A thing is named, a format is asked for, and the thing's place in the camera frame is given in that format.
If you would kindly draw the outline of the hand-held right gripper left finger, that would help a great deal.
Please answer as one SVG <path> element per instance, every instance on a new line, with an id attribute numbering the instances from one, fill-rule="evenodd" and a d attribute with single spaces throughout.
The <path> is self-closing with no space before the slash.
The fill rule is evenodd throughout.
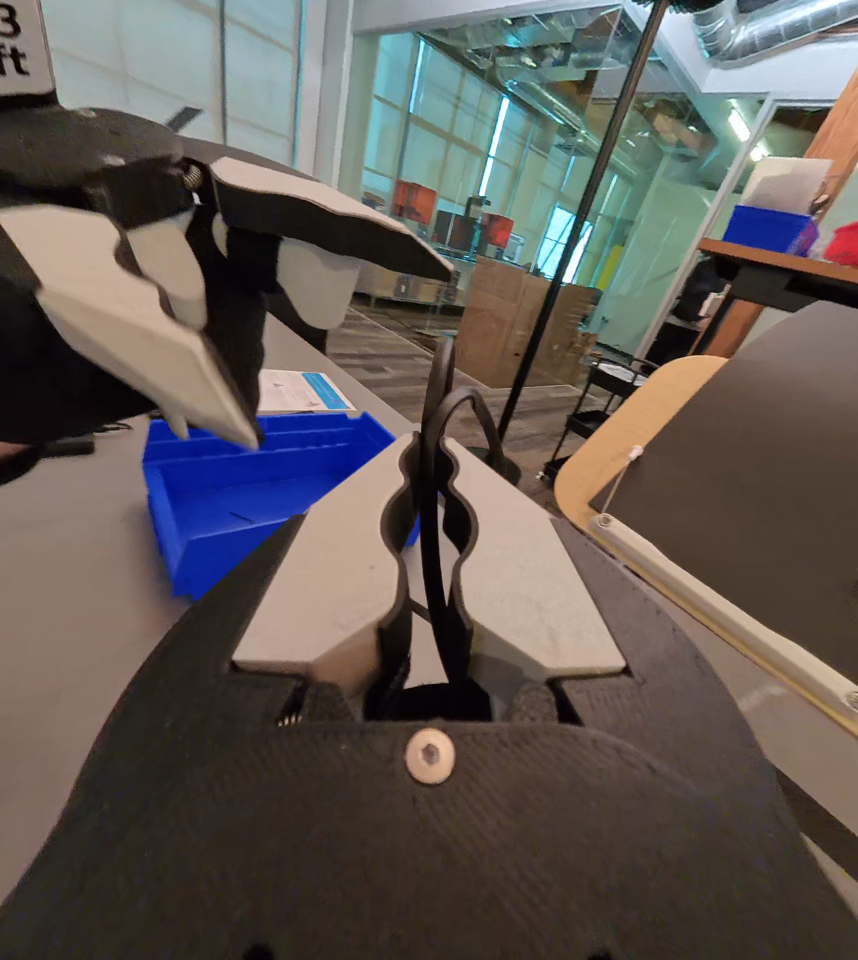
<path id="1" fill-rule="evenodd" d="M 419 437 L 402 436 L 306 512 L 233 653 L 250 673 L 375 699 L 411 658 L 403 551 L 414 529 Z"/>

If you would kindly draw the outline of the person's left hand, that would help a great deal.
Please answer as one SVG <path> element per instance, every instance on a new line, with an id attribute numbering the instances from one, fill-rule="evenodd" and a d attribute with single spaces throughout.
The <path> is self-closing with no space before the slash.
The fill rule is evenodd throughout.
<path id="1" fill-rule="evenodd" d="M 155 408 L 70 348 L 30 297 L 0 285 L 0 487 L 29 473 L 48 444 Z"/>

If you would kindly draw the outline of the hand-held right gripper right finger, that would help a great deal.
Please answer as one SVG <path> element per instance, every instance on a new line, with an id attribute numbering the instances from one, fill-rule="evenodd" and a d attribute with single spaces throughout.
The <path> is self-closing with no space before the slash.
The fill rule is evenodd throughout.
<path id="1" fill-rule="evenodd" d="M 529 683 L 616 676 L 627 667 L 553 518 L 459 442 L 446 508 L 467 515 L 450 600 L 467 674 L 498 702 Z"/>

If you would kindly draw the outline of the black utility cart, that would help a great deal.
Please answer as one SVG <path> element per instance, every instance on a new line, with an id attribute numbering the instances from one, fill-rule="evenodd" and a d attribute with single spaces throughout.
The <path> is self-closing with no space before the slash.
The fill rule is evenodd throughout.
<path id="1" fill-rule="evenodd" d="M 562 433 L 552 456 L 543 464 L 542 481 L 549 486 L 570 456 L 562 455 L 568 438 L 590 439 L 614 414 L 618 407 L 629 399 L 659 369 L 659 365 L 646 359 L 637 359 L 629 354 L 603 345 L 584 358 L 587 369 L 585 382 L 575 406 L 566 416 Z"/>

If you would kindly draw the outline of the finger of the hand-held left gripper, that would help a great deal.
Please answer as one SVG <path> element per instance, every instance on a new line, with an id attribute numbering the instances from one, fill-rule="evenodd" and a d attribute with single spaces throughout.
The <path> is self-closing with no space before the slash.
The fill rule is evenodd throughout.
<path id="1" fill-rule="evenodd" d="M 407 226 L 324 183 L 222 156 L 210 165 L 232 229 L 313 245 L 415 277 L 447 282 L 452 264 Z"/>
<path id="2" fill-rule="evenodd" d="M 182 439 L 196 426 L 248 450 L 261 432 L 203 330 L 191 213 L 121 230 L 51 204 L 4 207 L 0 225 L 39 281 L 36 301 L 78 354 L 151 399 Z"/>

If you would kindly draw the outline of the silver bent duct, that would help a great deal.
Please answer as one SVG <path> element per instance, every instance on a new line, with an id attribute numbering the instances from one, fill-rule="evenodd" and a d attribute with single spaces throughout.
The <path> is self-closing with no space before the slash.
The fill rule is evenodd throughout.
<path id="1" fill-rule="evenodd" d="M 858 1 L 777 1 L 750 12 L 723 1 L 692 15 L 705 58 L 719 67 L 757 61 L 855 20 Z"/>

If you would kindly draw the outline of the black round-top pole stand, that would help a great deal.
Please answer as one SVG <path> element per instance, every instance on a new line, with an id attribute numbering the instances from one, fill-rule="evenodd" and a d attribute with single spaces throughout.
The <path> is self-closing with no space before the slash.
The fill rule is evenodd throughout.
<path id="1" fill-rule="evenodd" d="M 614 103 L 612 113 L 605 129 L 602 145 L 597 154 L 597 158 L 594 162 L 586 186 L 582 192 L 579 206 L 577 208 L 569 234 L 566 238 L 557 269 L 551 281 L 550 287 L 545 295 L 540 311 L 536 317 L 530 340 L 527 343 L 526 349 L 522 355 L 518 372 L 513 379 L 506 405 L 500 416 L 497 426 L 497 432 L 500 441 L 503 441 L 506 438 L 508 426 L 511 423 L 512 417 L 515 413 L 522 390 L 527 384 L 534 359 L 538 353 L 538 349 L 548 326 L 548 322 L 555 308 L 559 292 L 563 285 L 565 272 L 568 269 L 576 246 L 578 245 L 582 227 L 588 218 L 594 200 L 600 189 L 603 175 L 612 158 L 619 134 L 625 123 L 628 110 L 638 88 L 639 81 L 642 78 L 646 64 L 649 61 L 652 47 L 658 35 L 658 30 L 670 6 L 670 1 L 656 1 L 652 2 L 651 4 L 651 11 L 646 20 L 645 27 L 642 30 L 637 49 L 628 66 L 627 74 L 620 88 L 618 98 Z"/>

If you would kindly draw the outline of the small blue bin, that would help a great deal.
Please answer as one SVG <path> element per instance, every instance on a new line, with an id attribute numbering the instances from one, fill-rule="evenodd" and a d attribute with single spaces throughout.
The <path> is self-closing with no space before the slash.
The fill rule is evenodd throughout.
<path id="1" fill-rule="evenodd" d="M 819 223 L 807 214 L 737 204 L 723 242 L 806 258 L 819 240 Z"/>

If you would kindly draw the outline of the blue plastic bin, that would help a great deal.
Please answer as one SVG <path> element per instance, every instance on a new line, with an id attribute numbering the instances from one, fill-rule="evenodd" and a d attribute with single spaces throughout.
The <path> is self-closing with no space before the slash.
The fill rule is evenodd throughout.
<path id="1" fill-rule="evenodd" d="M 325 590 L 394 603 L 401 552 L 416 521 L 393 502 L 418 474 L 419 434 L 393 436 L 370 414 L 259 419 L 248 451 L 203 430 L 177 439 L 149 426 L 143 472 L 159 553 L 175 597 L 199 599 L 292 518 L 297 571 Z"/>

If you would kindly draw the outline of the printed paper sheet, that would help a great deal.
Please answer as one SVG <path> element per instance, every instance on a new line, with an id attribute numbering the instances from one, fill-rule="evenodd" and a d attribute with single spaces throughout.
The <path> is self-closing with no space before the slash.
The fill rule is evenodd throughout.
<path id="1" fill-rule="evenodd" d="M 331 378 L 321 372 L 263 368 L 258 385 L 260 417 L 358 412 Z"/>

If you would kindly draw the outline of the wooden standing desk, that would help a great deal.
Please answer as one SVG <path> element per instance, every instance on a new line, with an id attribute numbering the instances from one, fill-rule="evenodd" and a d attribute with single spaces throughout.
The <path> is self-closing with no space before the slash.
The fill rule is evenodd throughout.
<path id="1" fill-rule="evenodd" d="M 766 308 L 795 313 L 828 302 L 858 309 L 856 268 L 709 238 L 699 242 L 699 251 L 727 287 L 692 355 L 732 356 Z"/>

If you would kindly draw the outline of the wooden board with black mat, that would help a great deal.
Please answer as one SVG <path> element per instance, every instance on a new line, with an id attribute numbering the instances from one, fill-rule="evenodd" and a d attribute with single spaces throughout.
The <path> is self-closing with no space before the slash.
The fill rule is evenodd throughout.
<path id="1" fill-rule="evenodd" d="M 858 739 L 858 310 L 659 368 L 555 480 L 567 520 Z"/>

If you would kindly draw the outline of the large cardboard box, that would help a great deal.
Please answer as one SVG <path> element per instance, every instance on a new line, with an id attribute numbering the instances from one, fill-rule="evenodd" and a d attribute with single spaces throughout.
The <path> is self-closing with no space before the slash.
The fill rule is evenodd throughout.
<path id="1" fill-rule="evenodd" d="M 456 369 L 492 389 L 513 384 L 551 283 L 502 261 L 476 262 L 455 337 Z M 576 386 L 582 359 L 598 339 L 588 331 L 602 291 L 560 288 L 534 357 L 531 387 Z"/>

